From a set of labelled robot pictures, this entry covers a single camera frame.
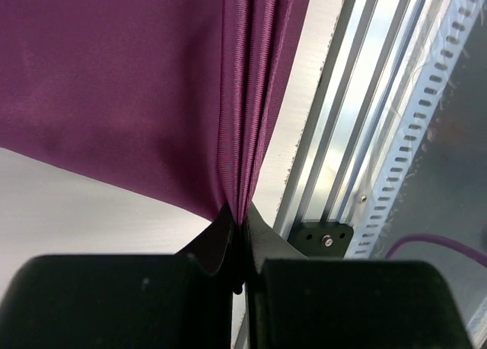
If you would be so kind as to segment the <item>purple satin napkin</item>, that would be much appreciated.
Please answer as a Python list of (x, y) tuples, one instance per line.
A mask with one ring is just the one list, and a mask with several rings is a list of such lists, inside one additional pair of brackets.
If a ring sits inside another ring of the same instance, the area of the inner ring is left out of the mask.
[(309, 0), (1, 0), (1, 146), (242, 222)]

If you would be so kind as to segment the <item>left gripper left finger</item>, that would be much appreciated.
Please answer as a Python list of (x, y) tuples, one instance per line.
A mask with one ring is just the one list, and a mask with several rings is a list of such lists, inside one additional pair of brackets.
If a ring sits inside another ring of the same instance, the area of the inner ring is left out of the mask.
[(1, 303), (3, 348), (228, 348), (228, 206), (173, 255), (40, 255)]

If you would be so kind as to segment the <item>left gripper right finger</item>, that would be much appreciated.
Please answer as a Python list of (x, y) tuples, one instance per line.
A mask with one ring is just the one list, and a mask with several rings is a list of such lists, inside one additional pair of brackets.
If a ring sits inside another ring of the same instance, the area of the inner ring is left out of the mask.
[(469, 348), (447, 282), (418, 261), (310, 259), (251, 207), (246, 243), (251, 348)]

